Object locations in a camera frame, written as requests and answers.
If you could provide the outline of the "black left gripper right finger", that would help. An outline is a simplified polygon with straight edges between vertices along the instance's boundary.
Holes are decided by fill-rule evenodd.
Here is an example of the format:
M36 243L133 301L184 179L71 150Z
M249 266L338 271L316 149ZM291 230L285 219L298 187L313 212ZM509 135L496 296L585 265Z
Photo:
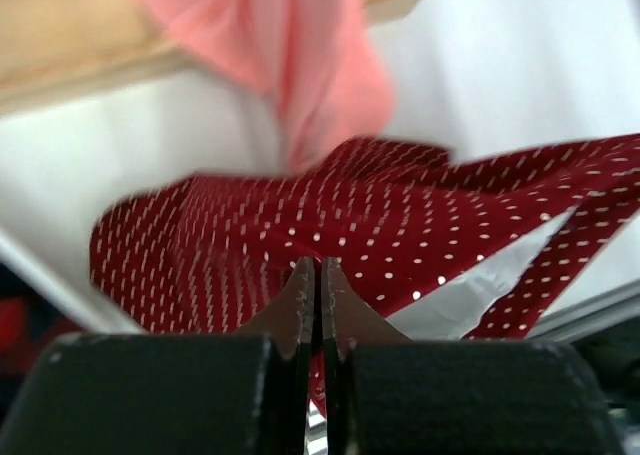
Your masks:
M413 341L352 289L339 263L320 289L332 454L620 454L597 380L572 347Z

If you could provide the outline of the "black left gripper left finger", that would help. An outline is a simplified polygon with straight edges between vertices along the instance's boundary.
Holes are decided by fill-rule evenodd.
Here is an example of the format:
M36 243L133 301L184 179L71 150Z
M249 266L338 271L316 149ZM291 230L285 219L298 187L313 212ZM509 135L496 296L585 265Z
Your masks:
M56 339L2 427L2 452L302 453L314 290L303 258L231 334Z

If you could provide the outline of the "red polka dot skirt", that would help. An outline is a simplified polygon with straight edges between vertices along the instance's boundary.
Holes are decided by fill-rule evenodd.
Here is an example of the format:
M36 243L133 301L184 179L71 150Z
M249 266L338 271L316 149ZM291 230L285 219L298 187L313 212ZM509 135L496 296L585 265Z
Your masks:
M446 150L356 138L298 177L197 174L131 196L97 222L92 283L150 332L232 332L303 257L336 258L378 314L416 313L476 279L463 338L524 337L639 208L639 138L625 135L461 165Z

